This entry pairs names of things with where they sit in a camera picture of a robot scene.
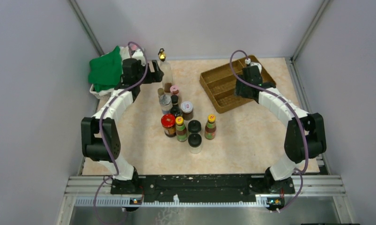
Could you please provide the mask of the tall glass oil bottle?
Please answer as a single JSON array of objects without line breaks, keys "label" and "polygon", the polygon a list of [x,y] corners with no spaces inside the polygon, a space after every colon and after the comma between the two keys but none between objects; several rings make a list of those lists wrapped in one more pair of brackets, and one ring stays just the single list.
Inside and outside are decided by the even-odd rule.
[{"label": "tall glass oil bottle", "polygon": [[163,48],[159,49],[158,58],[160,60],[159,68],[163,72],[162,86],[166,93],[171,93],[170,88],[173,85],[173,75],[171,70],[171,65],[166,61],[166,53]]}]

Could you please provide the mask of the silver lid salt jar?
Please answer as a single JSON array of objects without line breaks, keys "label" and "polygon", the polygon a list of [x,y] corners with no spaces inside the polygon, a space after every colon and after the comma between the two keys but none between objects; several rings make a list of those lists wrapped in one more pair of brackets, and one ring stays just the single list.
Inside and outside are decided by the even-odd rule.
[{"label": "silver lid salt jar", "polygon": [[159,104],[161,106],[161,111],[163,114],[170,113],[172,108],[172,100],[170,95],[163,94],[159,97]]}]

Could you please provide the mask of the woven wicker divided tray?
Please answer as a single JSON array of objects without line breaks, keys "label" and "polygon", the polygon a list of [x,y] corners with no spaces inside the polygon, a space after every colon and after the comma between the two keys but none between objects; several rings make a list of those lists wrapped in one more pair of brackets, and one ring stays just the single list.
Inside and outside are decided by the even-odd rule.
[{"label": "woven wicker divided tray", "polygon": [[[232,66],[236,74],[242,75],[242,69],[246,66],[245,57],[232,61]],[[264,67],[262,67],[260,74],[263,82],[276,85],[276,81]],[[199,82],[218,113],[225,113],[253,101],[252,99],[235,96],[236,77],[230,69],[229,62],[202,72]]]}]

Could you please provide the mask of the yellow cap chili sauce bottle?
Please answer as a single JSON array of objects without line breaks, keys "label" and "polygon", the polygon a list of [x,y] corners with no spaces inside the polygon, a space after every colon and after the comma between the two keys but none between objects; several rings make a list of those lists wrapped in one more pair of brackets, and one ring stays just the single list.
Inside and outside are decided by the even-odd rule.
[{"label": "yellow cap chili sauce bottle", "polygon": [[179,142],[184,142],[188,139],[188,131],[184,124],[184,119],[181,116],[176,117],[176,136]]}]

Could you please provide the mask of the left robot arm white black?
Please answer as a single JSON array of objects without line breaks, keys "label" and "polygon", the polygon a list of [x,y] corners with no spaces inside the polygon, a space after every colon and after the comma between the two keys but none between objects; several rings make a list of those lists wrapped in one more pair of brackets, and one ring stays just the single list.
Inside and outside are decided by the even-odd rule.
[{"label": "left robot arm white black", "polygon": [[139,181],[136,169],[121,155],[121,142],[117,124],[122,114],[135,101],[142,84],[160,83],[164,73],[157,60],[146,65],[135,58],[122,61],[120,81],[105,105],[93,116],[81,121],[82,154],[105,166],[111,178],[121,181],[129,194],[137,192]]}]

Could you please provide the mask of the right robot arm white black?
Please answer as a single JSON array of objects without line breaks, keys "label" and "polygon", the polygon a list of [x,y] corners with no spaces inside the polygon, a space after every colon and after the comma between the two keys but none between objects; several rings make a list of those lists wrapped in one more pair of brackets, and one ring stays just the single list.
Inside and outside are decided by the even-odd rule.
[{"label": "right robot arm white black", "polygon": [[264,188],[277,193],[295,172],[304,172],[309,159],[326,151],[324,119],[288,100],[273,82],[264,82],[258,65],[246,65],[237,76],[235,95],[253,99],[267,108],[285,127],[284,155],[264,175]]}]

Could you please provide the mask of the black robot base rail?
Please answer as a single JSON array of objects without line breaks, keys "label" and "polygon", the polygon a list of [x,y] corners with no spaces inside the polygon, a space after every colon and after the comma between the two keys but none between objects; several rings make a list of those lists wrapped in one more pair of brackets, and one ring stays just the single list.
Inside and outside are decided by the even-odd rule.
[{"label": "black robot base rail", "polygon": [[132,180],[113,180],[112,195],[138,195],[141,203],[254,203],[271,194],[265,203],[283,207],[284,196],[294,194],[292,178],[274,181],[266,174],[134,175]]}]

